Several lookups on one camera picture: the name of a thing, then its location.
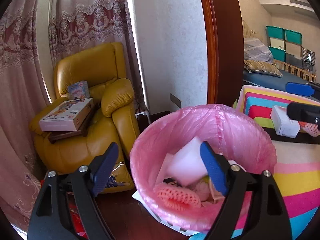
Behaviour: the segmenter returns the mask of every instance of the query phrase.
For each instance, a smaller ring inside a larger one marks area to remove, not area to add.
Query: storage box
[[[291,120],[288,117],[287,108],[282,106],[273,106],[270,117],[277,135],[296,138],[300,131],[300,125],[298,121]]]
[[[68,92],[70,100],[90,97],[87,81],[80,81],[71,86],[68,86]]]
[[[273,48],[278,48],[278,49],[285,50],[284,40],[277,39],[277,38],[270,38],[270,45]]]
[[[301,57],[301,45],[292,43],[290,41],[285,41],[285,49],[287,53],[295,55],[297,57]]]
[[[302,69],[302,57],[297,57],[295,55],[291,55],[289,53],[286,53],[285,56],[285,61],[286,63],[296,66],[298,68]]]
[[[268,36],[272,38],[277,38],[284,40],[284,29],[276,26],[267,25]]]
[[[90,110],[93,98],[65,101],[39,121],[43,132],[77,131]]]
[[[297,44],[302,44],[302,34],[300,32],[285,30],[285,39]]]
[[[273,58],[285,62],[285,50],[269,47]]]

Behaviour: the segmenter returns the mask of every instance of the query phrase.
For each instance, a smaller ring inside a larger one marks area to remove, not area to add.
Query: pink plastic bag
[[[235,160],[247,172],[274,171],[276,149],[269,135],[251,118],[224,105],[186,107],[147,127],[130,153],[133,180],[150,209],[173,225],[195,231],[209,230],[222,203],[187,211],[166,208],[153,192],[164,157],[175,154],[195,136],[208,141],[216,153]],[[241,215],[248,211],[250,193]]]

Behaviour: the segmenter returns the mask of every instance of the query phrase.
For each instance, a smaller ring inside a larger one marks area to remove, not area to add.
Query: curtain
[[[37,0],[13,0],[0,19],[0,206],[27,230],[40,183],[28,123],[49,102],[36,48]]]
[[[127,77],[132,81],[137,107],[144,97],[127,0],[51,0],[49,40],[52,65],[69,55],[104,42],[124,46]]]

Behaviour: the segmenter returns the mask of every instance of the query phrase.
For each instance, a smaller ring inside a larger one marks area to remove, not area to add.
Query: pillow
[[[244,59],[273,62],[270,49],[258,38],[244,38]]]
[[[271,75],[276,77],[282,77],[282,73],[273,65],[267,62],[260,62],[255,60],[245,60],[244,68],[249,73],[259,73],[265,75]]]

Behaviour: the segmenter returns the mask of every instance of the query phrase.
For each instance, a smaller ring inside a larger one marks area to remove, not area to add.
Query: white wall
[[[263,43],[268,45],[266,26],[272,25],[271,15],[259,0],[239,0],[241,17],[255,32],[263,36]]]
[[[134,0],[151,114],[207,102],[207,46],[201,0]]]

